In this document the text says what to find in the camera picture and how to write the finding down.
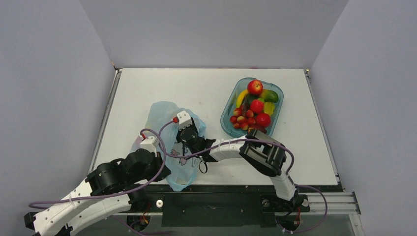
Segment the light blue plastic bag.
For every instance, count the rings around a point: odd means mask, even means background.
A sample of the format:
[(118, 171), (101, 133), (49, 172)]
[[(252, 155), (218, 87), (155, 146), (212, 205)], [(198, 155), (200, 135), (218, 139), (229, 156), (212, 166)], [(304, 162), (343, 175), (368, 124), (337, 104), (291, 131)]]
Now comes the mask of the light blue plastic bag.
[(148, 120), (145, 124), (145, 128), (155, 132), (162, 131), (159, 136), (165, 144), (167, 153), (171, 155), (171, 157), (167, 156), (165, 164), (171, 171), (171, 174), (165, 180), (175, 192), (182, 191), (194, 182), (199, 172), (200, 164), (200, 159), (197, 157), (183, 158), (184, 156), (190, 155), (191, 152), (180, 141), (176, 140), (176, 135), (179, 130), (177, 124), (169, 124), (165, 128), (162, 127), (182, 111), (186, 111), (193, 118), (198, 134), (204, 136), (206, 133), (206, 125), (196, 114), (189, 109), (180, 108), (175, 103), (168, 101), (160, 101), (152, 104)]

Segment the red fake apple from bag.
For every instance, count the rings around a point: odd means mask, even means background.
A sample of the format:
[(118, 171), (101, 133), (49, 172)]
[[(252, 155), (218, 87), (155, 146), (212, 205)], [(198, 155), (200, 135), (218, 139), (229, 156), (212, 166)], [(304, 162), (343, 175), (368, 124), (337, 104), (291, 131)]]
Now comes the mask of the red fake apple from bag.
[(251, 95), (260, 95), (263, 91), (263, 83), (260, 80), (254, 79), (247, 85), (248, 93)]

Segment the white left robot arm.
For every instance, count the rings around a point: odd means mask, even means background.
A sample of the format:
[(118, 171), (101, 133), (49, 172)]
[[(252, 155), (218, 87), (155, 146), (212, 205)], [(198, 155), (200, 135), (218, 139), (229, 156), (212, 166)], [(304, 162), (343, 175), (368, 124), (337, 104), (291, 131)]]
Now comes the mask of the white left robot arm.
[(144, 187), (170, 174), (165, 162), (165, 154), (140, 148), (102, 163), (63, 199), (31, 203), (40, 211), (24, 215), (25, 227), (36, 236), (70, 236), (113, 214), (141, 211)]

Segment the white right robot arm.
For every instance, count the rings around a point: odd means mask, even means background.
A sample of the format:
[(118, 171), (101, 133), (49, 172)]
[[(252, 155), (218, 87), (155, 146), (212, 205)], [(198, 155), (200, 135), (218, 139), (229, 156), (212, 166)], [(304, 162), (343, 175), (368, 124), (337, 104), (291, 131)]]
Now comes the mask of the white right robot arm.
[(297, 204), (298, 188), (289, 177), (289, 170), (283, 170), (287, 155), (294, 155), (280, 142), (252, 129), (246, 135), (229, 140), (206, 139), (199, 136), (195, 128), (185, 128), (177, 133), (177, 140), (191, 152), (190, 157), (199, 157), (203, 162), (220, 162), (226, 159), (244, 159), (259, 173), (270, 177), (274, 186), (277, 203), (284, 210)]

